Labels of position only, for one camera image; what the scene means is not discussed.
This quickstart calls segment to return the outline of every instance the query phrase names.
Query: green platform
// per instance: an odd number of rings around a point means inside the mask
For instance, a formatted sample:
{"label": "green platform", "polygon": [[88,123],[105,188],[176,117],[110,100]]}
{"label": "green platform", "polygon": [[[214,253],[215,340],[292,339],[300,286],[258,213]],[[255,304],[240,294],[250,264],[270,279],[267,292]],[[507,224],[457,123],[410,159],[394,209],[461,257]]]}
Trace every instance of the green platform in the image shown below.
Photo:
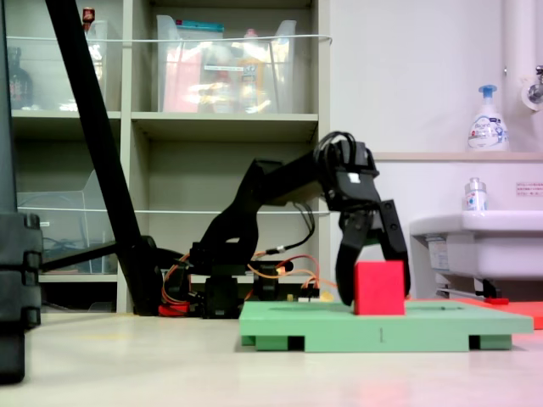
{"label": "green platform", "polygon": [[455,301],[406,302],[405,316],[356,316],[337,303],[247,302],[242,345],[306,352],[450,352],[511,349],[534,322]]}

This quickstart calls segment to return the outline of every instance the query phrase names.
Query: plastic storage bin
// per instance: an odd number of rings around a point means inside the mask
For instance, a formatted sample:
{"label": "plastic storage bin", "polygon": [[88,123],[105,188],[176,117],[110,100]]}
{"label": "plastic storage bin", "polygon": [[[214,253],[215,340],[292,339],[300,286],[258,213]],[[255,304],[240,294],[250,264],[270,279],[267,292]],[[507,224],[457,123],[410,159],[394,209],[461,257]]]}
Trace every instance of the plastic storage bin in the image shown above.
{"label": "plastic storage bin", "polygon": [[[293,113],[294,39],[183,42],[171,17],[157,23],[171,40],[159,42],[160,112]],[[276,35],[295,26],[284,21]]]}
{"label": "plastic storage bin", "polygon": [[[121,44],[108,21],[95,21],[87,42],[106,108],[120,109]],[[55,41],[8,39],[12,109],[77,111],[59,45]]]}
{"label": "plastic storage bin", "polygon": [[[74,250],[91,248],[114,239],[94,171],[82,191],[19,192],[17,201],[20,212],[34,213],[40,217],[44,259],[70,254]],[[116,256],[111,254],[57,272],[114,274],[117,272],[117,260]]]}

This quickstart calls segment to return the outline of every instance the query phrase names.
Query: blue pump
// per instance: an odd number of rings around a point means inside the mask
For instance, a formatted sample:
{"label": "blue pump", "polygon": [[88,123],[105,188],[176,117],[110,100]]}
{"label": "blue pump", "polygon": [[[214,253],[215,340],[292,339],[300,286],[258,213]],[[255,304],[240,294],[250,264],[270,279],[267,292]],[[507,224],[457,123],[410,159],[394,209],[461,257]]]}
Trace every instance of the blue pump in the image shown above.
{"label": "blue pump", "polygon": [[483,93],[483,98],[490,99],[490,100],[492,100],[492,93],[494,93],[497,90],[498,88],[495,85],[484,85],[479,88],[479,92]]}

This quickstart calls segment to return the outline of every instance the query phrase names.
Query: floor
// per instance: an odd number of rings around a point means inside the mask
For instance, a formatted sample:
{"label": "floor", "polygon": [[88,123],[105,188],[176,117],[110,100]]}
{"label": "floor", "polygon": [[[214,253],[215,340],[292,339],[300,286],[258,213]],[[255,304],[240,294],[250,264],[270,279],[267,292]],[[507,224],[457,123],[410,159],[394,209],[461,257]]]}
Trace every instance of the floor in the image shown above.
{"label": "floor", "polygon": [[44,315],[2,407],[543,405],[543,332],[510,352],[255,353],[236,321]]}

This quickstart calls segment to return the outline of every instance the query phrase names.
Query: shelf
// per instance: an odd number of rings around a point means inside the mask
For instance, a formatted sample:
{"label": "shelf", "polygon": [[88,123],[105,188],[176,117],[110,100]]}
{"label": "shelf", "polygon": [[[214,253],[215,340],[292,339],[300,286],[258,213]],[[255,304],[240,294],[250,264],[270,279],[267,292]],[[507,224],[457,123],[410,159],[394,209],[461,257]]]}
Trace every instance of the shelf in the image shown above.
{"label": "shelf", "polygon": [[[205,284],[205,279],[207,276],[192,276],[192,284]],[[252,284],[254,279],[253,276],[237,276],[239,284]],[[307,281],[309,275],[307,276],[286,276],[279,279],[280,284],[303,284]]]}
{"label": "shelf", "polygon": [[[12,110],[17,140],[80,141],[83,131],[78,112],[59,110]],[[120,139],[120,112],[109,112],[109,123]]]}
{"label": "shelf", "polygon": [[309,8],[313,0],[151,0],[158,7],[192,8]]}
{"label": "shelf", "polygon": [[541,153],[517,153],[517,152],[477,152],[477,153],[373,153],[376,161],[391,162],[518,162],[531,161],[543,162],[543,152]]}
{"label": "shelf", "polygon": [[132,113],[151,140],[183,142],[309,142],[317,114]]}
{"label": "shelf", "polygon": [[117,282],[116,274],[51,274],[40,275],[39,282]]}

